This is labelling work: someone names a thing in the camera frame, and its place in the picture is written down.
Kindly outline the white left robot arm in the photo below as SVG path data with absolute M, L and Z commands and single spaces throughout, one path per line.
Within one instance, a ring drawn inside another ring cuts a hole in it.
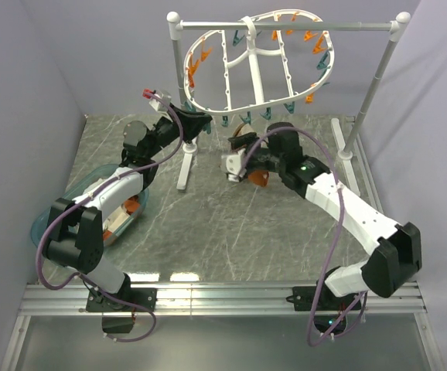
M 173 142 L 189 143 L 212 121 L 202 112 L 186 111 L 173 104 L 148 128 L 131 121 L 123 130 L 121 163 L 112 175 L 76 199 L 57 199 L 49 211 L 35 258 L 40 282 L 53 289 L 43 276 L 43 260 L 72 268 L 74 276 L 104 294 L 115 311 L 125 310 L 132 300 L 131 280 L 104 257 L 104 223 L 130 198 L 151 185 L 159 164 L 154 157 Z

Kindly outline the orange underwear beige waistband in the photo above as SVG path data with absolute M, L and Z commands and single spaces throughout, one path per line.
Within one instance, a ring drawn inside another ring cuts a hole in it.
M 242 135 L 242 134 L 247 134 L 249 132 L 256 132 L 256 131 L 252 128 L 252 126 L 250 124 L 242 123 L 237 126 L 237 128 L 235 129 L 235 131 L 231 137 Z M 251 145 L 248 146 L 247 148 L 245 148 L 245 153 L 250 148 L 251 148 Z M 256 172 L 252 172 L 251 174 L 247 174 L 246 179 L 249 182 L 255 184 L 256 186 L 265 187 L 268 184 L 269 172 L 258 170 Z

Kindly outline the white oval clip hanger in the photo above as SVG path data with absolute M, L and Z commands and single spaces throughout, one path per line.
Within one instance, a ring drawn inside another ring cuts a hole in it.
M 232 114 L 242 112 L 251 113 L 256 110 L 265 109 L 263 118 L 271 118 L 271 109 L 282 105 L 290 114 L 295 113 L 295 103 L 305 99 L 309 94 L 314 94 L 320 87 L 326 85 L 332 73 L 335 62 L 335 49 L 327 30 L 320 30 L 322 19 L 311 12 L 300 9 L 279 9 L 255 16 L 245 16 L 239 22 L 190 22 L 179 20 L 171 27 L 171 37 L 182 35 L 184 30 L 202 29 L 205 33 L 198 38 L 188 49 L 184 57 L 176 57 L 176 70 L 180 75 L 179 97 L 185 107 L 200 110 L 206 114 L 221 116 L 225 122 Z M 285 41 L 282 35 L 290 34 L 298 30 L 305 33 L 306 42 L 315 39 L 316 44 L 312 52 L 321 54 L 322 58 L 317 64 L 317 70 L 321 71 L 319 79 L 312 83 L 310 88 L 298 92 L 293 89 L 292 75 L 288 67 L 288 57 L 285 52 Z M 199 65 L 211 54 L 212 49 L 206 49 L 206 40 L 215 35 L 221 36 L 223 78 L 225 83 L 224 94 L 227 105 L 216 110 L 204 107 L 194 97 L 194 74 Z M 288 94 L 282 98 L 266 100 L 264 95 L 263 81 L 258 58 L 278 57 L 281 60 L 285 83 Z M 254 93 L 254 103 L 247 106 L 235 107 L 232 104 L 230 88 L 230 70 L 247 61 L 251 83 Z

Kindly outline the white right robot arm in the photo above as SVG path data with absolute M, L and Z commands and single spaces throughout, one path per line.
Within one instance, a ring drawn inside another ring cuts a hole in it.
M 360 243 L 367 259 L 325 273 L 316 292 L 321 306 L 335 308 L 345 296 L 363 291 L 389 298 L 422 268 L 419 228 L 375 210 L 333 168 L 304 154 L 301 134 L 292 124 L 278 122 L 263 137 L 255 131 L 235 135 L 228 140 L 231 153 L 222 157 L 221 167 L 235 182 L 259 172 L 278 174 L 284 186 L 324 210 Z

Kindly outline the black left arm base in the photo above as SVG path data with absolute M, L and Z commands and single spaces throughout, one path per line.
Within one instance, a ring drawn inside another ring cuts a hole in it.
M 87 312 L 129 312 L 144 310 L 154 311 L 157 299 L 156 288 L 129 288 L 121 294 L 109 294 L 101 289 L 90 289 L 87 297 Z

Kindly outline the teal clothes peg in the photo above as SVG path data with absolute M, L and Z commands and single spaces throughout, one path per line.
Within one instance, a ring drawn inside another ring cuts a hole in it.
M 241 119 L 241 121 L 242 121 L 244 124 L 250 124 L 251 121 L 252 121 L 251 112 L 248 111 L 245 115 L 240 114 L 240 115 L 239 115 L 239 118 Z
M 211 132 L 212 132 L 211 123 L 206 124 L 203 127 L 203 131 L 206 132 L 207 134 L 211 134 Z

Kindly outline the teal front clothes peg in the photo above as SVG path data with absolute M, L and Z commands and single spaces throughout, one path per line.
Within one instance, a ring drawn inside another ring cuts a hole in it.
M 239 118 L 241 119 L 241 121 L 242 121 L 244 124 L 250 124 L 251 121 L 252 121 L 251 112 L 248 111 L 245 115 L 240 114 L 240 115 L 239 115 Z

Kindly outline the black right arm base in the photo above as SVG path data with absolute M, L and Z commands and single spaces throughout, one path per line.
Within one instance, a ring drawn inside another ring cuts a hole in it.
M 293 304 L 295 311 L 311 311 L 315 293 L 316 286 L 295 286 L 285 300 Z M 320 292 L 316 310 L 319 312 L 341 312 L 354 301 L 355 297 L 355 294 L 348 294 L 338 298 L 324 286 Z

